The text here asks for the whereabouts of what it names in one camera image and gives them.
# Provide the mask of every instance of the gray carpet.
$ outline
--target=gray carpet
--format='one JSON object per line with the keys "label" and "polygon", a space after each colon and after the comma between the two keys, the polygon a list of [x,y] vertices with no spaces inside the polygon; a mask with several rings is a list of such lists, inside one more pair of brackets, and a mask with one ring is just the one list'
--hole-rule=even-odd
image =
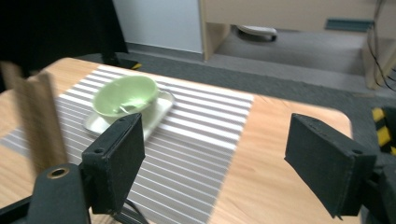
{"label": "gray carpet", "polygon": [[277,30],[278,38],[248,35],[232,27],[217,55],[362,76],[364,35]]}
{"label": "gray carpet", "polygon": [[[371,109],[375,106],[396,105],[396,100],[392,98],[338,91],[298,81],[216,68],[204,63],[188,63],[136,52],[121,57],[142,63],[143,66],[139,69],[142,72],[338,109],[350,118],[354,139],[373,149],[378,149],[378,145]],[[95,55],[80,59],[100,62]]]}

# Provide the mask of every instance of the cable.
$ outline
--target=cable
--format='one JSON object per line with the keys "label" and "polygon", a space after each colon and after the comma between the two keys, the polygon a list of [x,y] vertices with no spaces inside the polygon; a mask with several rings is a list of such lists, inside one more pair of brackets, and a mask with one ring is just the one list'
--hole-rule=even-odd
{"label": "cable", "polygon": [[390,75],[389,75],[389,79],[390,79],[390,80],[393,80],[393,81],[396,81],[396,79],[393,78],[393,77],[391,77]]}
{"label": "cable", "polygon": [[[375,65],[378,68],[379,74],[381,75],[382,79],[384,80],[385,85],[392,91],[396,91],[394,90],[387,82],[387,79],[384,76],[384,71],[382,70],[381,65],[378,62],[377,56],[378,56],[378,33],[377,33],[377,28],[376,28],[376,24],[378,22],[378,17],[379,17],[379,12],[381,10],[381,7],[383,5],[383,3],[385,2],[385,0],[377,0],[376,5],[375,5],[375,14],[374,14],[374,21],[372,23],[372,25],[370,26],[370,30],[368,32],[368,36],[367,36],[367,45],[369,47],[370,50],[370,54],[372,55],[374,61],[375,61]],[[375,49],[373,49],[372,46],[372,35],[374,36],[374,44],[375,44]],[[376,69],[374,68],[373,71],[373,76],[375,79],[375,83],[376,85],[382,87],[379,83],[378,80],[376,78]]]}
{"label": "cable", "polygon": [[121,212],[113,216],[114,219],[124,224],[149,224],[149,222],[131,200],[126,199],[125,203],[133,208],[133,210],[124,206],[122,207]]}

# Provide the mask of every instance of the wall baseboard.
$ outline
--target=wall baseboard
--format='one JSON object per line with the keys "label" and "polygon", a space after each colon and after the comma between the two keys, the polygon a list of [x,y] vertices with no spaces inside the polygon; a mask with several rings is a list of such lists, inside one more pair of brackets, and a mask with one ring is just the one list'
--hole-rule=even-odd
{"label": "wall baseboard", "polygon": [[373,24],[373,20],[354,20],[354,19],[341,19],[329,18],[326,21],[326,30],[339,30],[339,31],[353,31],[353,32],[367,32],[369,27]]}
{"label": "wall baseboard", "polygon": [[185,50],[179,49],[166,49],[161,47],[154,47],[148,45],[134,44],[134,43],[126,43],[129,52],[138,52],[143,54],[151,54],[151,55],[159,55],[166,58],[177,58],[184,60],[192,60],[192,61],[203,61],[204,54],[189,52]]}

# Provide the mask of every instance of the wooden stick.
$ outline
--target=wooden stick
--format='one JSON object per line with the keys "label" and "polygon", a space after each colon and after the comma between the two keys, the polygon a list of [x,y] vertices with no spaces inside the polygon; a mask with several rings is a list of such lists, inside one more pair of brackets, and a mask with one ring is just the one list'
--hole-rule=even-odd
{"label": "wooden stick", "polygon": [[49,75],[40,74],[38,80],[27,81],[21,77],[21,69],[16,65],[1,65],[7,86],[15,91],[19,117],[35,173],[38,175],[53,165],[66,163],[67,154]]}

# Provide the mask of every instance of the saucer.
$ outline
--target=saucer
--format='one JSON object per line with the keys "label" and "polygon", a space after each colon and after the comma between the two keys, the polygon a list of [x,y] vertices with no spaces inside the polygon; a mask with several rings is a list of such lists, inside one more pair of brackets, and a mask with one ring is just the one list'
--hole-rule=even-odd
{"label": "saucer", "polygon": [[[175,97],[171,93],[160,91],[155,103],[141,112],[143,136],[145,141],[149,138],[154,129],[160,124],[161,120],[163,120],[174,104]],[[101,133],[103,133],[108,127],[110,127],[110,125],[110,123],[105,121],[95,112],[92,112],[87,118],[85,118],[82,124],[84,129],[96,136],[99,136]]]}

